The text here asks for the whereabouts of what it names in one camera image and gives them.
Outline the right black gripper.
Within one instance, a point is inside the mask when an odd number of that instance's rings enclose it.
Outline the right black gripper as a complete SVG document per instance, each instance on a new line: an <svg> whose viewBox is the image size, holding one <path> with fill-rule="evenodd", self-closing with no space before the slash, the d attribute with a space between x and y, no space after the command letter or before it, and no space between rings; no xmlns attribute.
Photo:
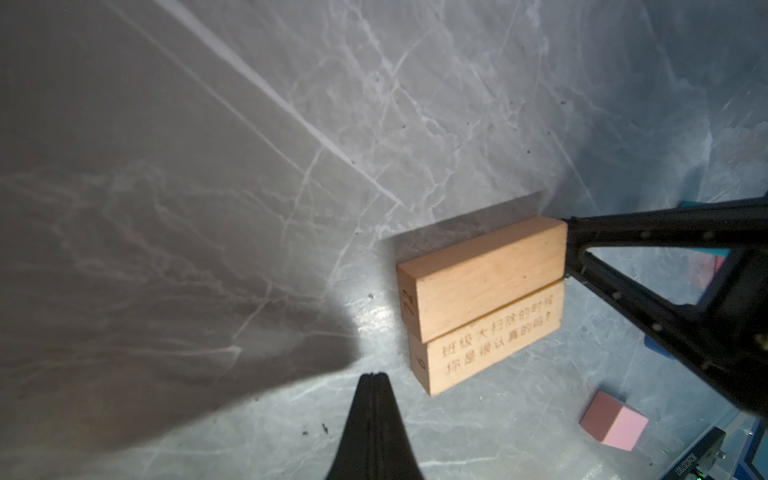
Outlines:
<svg viewBox="0 0 768 480"><path fill-rule="evenodd" d="M566 274L586 286L733 405L767 412L765 197L571 218ZM674 304L591 247L733 250L695 304Z"/></svg>

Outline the light pink rectangular block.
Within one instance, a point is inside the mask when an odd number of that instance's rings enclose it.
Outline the light pink rectangular block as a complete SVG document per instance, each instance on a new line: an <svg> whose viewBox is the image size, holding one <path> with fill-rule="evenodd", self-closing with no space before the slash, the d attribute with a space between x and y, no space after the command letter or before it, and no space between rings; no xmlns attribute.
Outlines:
<svg viewBox="0 0 768 480"><path fill-rule="evenodd" d="M646 416L599 390L585 410L579 425L603 445L632 451L648 423Z"/></svg>

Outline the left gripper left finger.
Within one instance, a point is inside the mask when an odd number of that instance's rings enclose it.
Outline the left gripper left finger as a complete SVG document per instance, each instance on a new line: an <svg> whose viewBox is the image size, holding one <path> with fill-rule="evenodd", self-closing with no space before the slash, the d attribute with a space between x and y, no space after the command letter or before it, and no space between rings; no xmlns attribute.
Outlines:
<svg viewBox="0 0 768 480"><path fill-rule="evenodd" d="M372 479L374 476L374 379L374 374L363 374L358 381L327 479Z"/></svg>

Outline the engraved wood plank block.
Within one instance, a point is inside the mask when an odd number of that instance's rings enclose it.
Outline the engraved wood plank block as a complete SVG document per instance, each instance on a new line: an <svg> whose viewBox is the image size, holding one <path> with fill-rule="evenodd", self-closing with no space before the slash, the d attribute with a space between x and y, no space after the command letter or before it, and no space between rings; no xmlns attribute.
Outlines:
<svg viewBox="0 0 768 480"><path fill-rule="evenodd" d="M410 335L411 370L439 395L558 330L564 300L560 279L429 342Z"/></svg>

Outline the plain wood plank block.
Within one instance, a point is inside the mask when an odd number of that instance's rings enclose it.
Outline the plain wood plank block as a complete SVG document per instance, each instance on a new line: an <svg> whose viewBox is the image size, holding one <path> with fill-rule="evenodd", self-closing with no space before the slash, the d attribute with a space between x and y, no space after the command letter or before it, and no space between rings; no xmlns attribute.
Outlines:
<svg viewBox="0 0 768 480"><path fill-rule="evenodd" d="M561 279L567 232L536 216L399 264L407 329L426 343Z"/></svg>

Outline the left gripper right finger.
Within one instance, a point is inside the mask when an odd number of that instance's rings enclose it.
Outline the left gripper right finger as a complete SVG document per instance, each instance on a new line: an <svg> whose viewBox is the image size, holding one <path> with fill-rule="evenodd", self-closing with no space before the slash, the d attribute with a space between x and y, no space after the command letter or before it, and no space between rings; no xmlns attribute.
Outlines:
<svg viewBox="0 0 768 480"><path fill-rule="evenodd" d="M373 478L423 479L385 373L373 376Z"/></svg>

